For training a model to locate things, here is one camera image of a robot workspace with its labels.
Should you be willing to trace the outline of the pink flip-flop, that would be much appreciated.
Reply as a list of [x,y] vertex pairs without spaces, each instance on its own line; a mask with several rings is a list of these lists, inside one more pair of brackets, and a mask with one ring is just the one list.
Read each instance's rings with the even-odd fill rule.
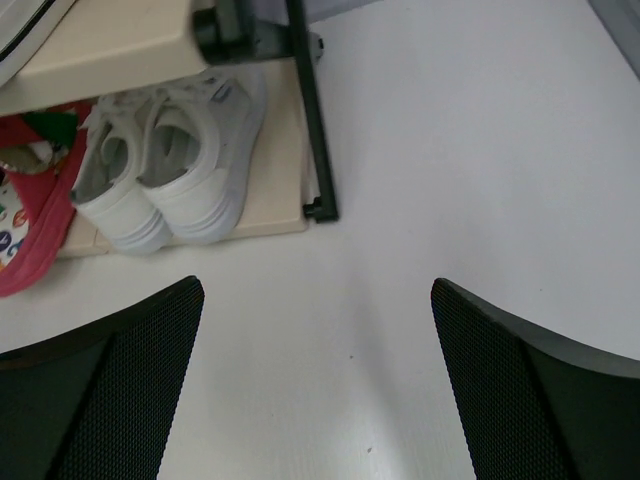
[[14,114],[1,119],[1,147],[55,143],[63,147],[61,162],[37,174],[20,173],[1,165],[21,203],[26,236],[3,248],[11,255],[1,262],[1,296],[9,297],[39,281],[53,265],[75,216],[70,191],[86,151],[87,133],[81,124],[92,105],[76,101],[44,111]]

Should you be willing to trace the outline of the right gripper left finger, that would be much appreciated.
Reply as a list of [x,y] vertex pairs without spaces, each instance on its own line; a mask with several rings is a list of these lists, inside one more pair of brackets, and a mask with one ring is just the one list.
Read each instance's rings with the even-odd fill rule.
[[203,286],[188,276],[2,353],[2,478],[156,478],[203,306]]

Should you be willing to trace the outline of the white sneaker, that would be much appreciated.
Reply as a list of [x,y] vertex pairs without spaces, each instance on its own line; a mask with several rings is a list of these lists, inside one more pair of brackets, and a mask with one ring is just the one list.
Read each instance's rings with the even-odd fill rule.
[[118,252],[146,255],[172,237],[160,211],[137,182],[150,94],[129,90],[99,97],[82,128],[86,150],[71,202]]
[[137,182],[174,237],[212,244],[235,228],[266,107],[260,66],[211,68],[152,87]]

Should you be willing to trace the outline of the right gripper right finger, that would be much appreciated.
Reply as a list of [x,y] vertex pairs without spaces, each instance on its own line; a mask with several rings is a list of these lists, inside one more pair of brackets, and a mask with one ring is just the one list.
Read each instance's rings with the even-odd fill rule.
[[431,306],[476,478],[638,478],[638,361],[448,279],[434,281]]

